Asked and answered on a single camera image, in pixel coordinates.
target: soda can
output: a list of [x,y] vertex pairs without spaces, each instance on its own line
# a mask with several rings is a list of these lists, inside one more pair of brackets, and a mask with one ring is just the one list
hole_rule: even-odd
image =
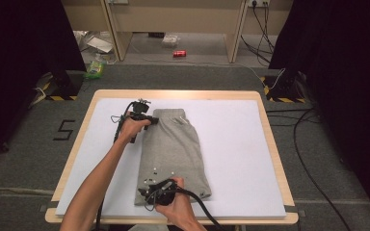
[[186,57],[186,50],[173,51],[174,57]]

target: human arm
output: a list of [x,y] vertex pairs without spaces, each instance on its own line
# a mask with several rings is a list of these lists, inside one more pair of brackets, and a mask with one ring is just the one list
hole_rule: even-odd
[[124,121],[119,138],[87,176],[68,205],[61,231],[90,230],[125,146],[144,126],[149,124],[150,121],[147,119],[134,121],[128,117]]
[[[176,184],[184,188],[183,178],[173,178]],[[189,195],[177,192],[173,202],[167,206],[156,205],[155,210],[158,213],[167,217],[168,221],[173,223],[178,228],[189,231],[205,231],[206,229],[201,225],[195,217],[194,211],[191,207],[191,200]]]

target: folded gray garment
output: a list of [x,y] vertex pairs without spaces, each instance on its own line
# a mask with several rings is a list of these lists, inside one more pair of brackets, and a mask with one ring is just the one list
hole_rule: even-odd
[[[144,133],[137,189],[176,176],[184,178],[185,189],[199,198],[210,196],[198,134],[184,110],[157,109],[152,116],[159,122]],[[136,191],[135,205],[144,204],[145,198]]]

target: wall socket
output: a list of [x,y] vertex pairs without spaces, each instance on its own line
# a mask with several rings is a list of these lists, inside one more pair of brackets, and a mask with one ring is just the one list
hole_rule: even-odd
[[[257,3],[256,4],[257,8],[269,7],[270,0],[256,0],[256,3]],[[249,0],[248,7],[253,7],[253,0]]]

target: forearm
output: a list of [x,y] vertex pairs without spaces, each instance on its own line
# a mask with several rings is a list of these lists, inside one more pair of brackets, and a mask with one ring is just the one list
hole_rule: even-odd
[[117,139],[71,200],[61,230],[89,230],[113,178],[127,139]]

